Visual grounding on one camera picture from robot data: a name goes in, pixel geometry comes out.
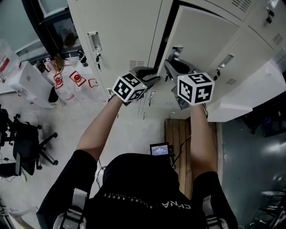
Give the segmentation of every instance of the person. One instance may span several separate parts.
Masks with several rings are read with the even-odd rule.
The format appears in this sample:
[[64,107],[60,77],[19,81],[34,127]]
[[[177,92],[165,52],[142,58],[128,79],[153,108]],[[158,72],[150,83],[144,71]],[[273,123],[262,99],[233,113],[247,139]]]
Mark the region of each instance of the person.
[[[57,216],[71,207],[75,188],[90,193],[97,162],[122,103],[113,96],[82,135],[37,212],[42,229],[53,228]],[[122,154],[107,165],[102,187],[86,201],[84,227],[170,226],[186,221],[186,226],[196,229],[238,228],[219,183],[216,153],[203,106],[192,106],[190,114],[192,199],[179,191],[177,173],[158,156]]]

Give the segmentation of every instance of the chair armrest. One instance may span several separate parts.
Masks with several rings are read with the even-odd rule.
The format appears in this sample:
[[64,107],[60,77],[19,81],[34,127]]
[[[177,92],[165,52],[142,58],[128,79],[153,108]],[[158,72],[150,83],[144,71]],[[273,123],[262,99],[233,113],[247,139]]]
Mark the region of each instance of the chair armrest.
[[16,171],[15,171],[17,176],[21,175],[21,155],[17,153],[16,155]]

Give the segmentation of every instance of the black sleeve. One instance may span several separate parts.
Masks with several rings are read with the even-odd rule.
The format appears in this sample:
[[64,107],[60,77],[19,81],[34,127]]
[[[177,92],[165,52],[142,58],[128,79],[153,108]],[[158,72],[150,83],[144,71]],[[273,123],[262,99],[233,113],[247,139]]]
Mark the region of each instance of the black sleeve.
[[73,153],[37,212],[42,229],[52,229],[57,216],[69,209],[75,188],[90,194],[96,170],[97,162],[89,153]]
[[203,173],[194,180],[192,207],[205,213],[207,228],[215,224],[225,228],[221,225],[222,221],[227,223],[229,229],[238,228],[216,172]]

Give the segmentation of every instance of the shiny dark floor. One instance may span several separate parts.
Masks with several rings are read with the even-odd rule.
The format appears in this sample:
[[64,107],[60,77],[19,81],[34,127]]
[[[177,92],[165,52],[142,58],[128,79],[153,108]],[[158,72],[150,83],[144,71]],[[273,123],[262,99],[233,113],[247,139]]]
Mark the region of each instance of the shiny dark floor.
[[249,228],[263,202],[263,191],[286,185],[286,133],[265,138],[260,126],[255,135],[242,119],[222,123],[223,191],[238,224]]

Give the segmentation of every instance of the forearm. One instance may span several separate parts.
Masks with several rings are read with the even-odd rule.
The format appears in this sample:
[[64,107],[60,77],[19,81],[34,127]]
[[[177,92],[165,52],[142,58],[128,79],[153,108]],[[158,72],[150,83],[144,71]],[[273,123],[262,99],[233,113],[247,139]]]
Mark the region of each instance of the forearm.
[[122,103],[118,96],[107,103],[82,135],[77,149],[90,153],[98,161]]
[[193,177],[201,173],[216,171],[216,152],[211,129],[202,105],[191,108],[191,166]]

